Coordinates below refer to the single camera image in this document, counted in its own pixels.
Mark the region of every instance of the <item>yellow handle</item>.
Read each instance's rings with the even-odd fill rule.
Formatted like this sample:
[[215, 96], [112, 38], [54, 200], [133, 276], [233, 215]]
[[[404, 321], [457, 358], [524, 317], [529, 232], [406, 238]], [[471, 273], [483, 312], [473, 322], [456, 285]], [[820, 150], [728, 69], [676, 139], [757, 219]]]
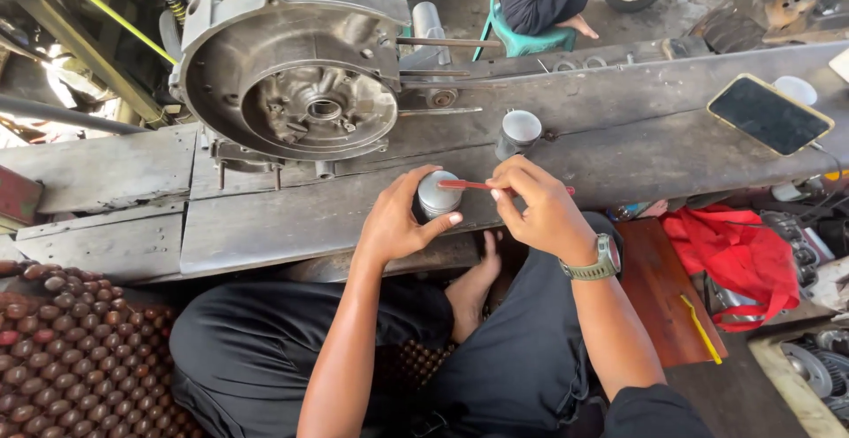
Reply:
[[100, 8], [102, 11], [106, 12], [106, 15], [112, 17], [112, 19], [114, 19], [116, 22], [123, 25], [125, 29], [129, 30], [133, 35], [138, 37], [139, 40], [148, 44], [148, 46], [150, 48], [154, 49], [154, 51], [156, 53], [162, 55], [165, 60], [167, 60], [168, 62], [171, 62], [172, 64], [176, 64], [176, 60], [174, 60], [174, 58], [172, 56], [168, 55], [168, 53], [165, 50], [163, 50], [162, 47], [156, 45], [156, 42], [151, 41], [148, 38], [147, 35], [143, 34], [139, 29], [136, 29], [135, 27], [133, 27], [133, 25], [130, 22], [126, 21], [123, 17], [121, 17], [121, 15], [118, 14], [118, 12], [112, 10], [112, 8], [110, 8], [109, 6], [104, 4], [102, 0], [88, 0], [88, 1], [91, 2], [92, 4], [94, 4], [95, 6], [97, 6], [98, 8]]
[[701, 326], [701, 322], [699, 322], [699, 318], [695, 315], [695, 307], [693, 303], [687, 299], [687, 296], [683, 293], [681, 294], [681, 299], [684, 299], [685, 304], [690, 309], [690, 316], [693, 317], [693, 322], [695, 323], [695, 327], [699, 330], [699, 335], [701, 335], [702, 341], [705, 342], [705, 346], [707, 346], [707, 351], [711, 353], [711, 357], [713, 357], [713, 361], [716, 362], [716, 365], [719, 365], [723, 362], [723, 359], [719, 357], [719, 354], [716, 353], [716, 349], [713, 347], [711, 343], [711, 338], [707, 336], [707, 332], [705, 332], [705, 328]]

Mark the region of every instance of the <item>chair leg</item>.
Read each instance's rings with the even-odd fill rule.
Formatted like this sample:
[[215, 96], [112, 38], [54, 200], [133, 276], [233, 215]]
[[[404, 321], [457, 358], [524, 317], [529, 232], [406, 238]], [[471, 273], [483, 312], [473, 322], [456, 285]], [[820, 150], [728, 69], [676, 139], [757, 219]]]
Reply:
[[[485, 41], [489, 38], [489, 34], [493, 31], [493, 22], [487, 18], [486, 24], [483, 26], [483, 32], [481, 32], [481, 40]], [[472, 56], [472, 62], [477, 62], [481, 59], [481, 54], [483, 53], [483, 47], [479, 46], [474, 49], [474, 55]]]

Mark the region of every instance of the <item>smartphone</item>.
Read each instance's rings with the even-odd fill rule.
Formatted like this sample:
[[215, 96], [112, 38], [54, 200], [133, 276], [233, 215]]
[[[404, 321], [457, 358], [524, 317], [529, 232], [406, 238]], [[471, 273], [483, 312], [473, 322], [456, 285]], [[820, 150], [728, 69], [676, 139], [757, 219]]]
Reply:
[[707, 104], [707, 111], [782, 156], [834, 128], [833, 119], [749, 74], [728, 84]]

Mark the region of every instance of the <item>red cloth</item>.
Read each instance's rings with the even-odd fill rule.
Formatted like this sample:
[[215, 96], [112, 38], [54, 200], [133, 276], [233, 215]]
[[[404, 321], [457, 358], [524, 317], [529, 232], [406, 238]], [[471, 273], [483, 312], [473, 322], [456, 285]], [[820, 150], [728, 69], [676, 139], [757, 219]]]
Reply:
[[[727, 332], [758, 328], [782, 309], [799, 305], [799, 284], [791, 246], [762, 224], [752, 211], [712, 205], [682, 208], [661, 219], [666, 235], [688, 274], [707, 270], [719, 285], [750, 297], [761, 305], [729, 307], [713, 316]], [[763, 321], [723, 324], [723, 315], [764, 316]]]

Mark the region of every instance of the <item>black hose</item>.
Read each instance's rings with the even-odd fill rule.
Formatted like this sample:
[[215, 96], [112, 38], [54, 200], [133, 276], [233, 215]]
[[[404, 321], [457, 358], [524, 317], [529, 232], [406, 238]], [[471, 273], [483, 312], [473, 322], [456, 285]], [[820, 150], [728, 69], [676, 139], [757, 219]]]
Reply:
[[33, 102], [32, 100], [24, 100], [8, 95], [0, 95], [0, 112], [55, 121], [82, 128], [98, 129], [100, 131], [115, 133], [116, 135], [132, 135], [133, 133], [150, 131], [150, 129], [145, 129], [141, 126], [128, 125], [127, 123], [98, 118], [90, 114], [83, 114], [74, 110], [53, 107], [45, 103]]

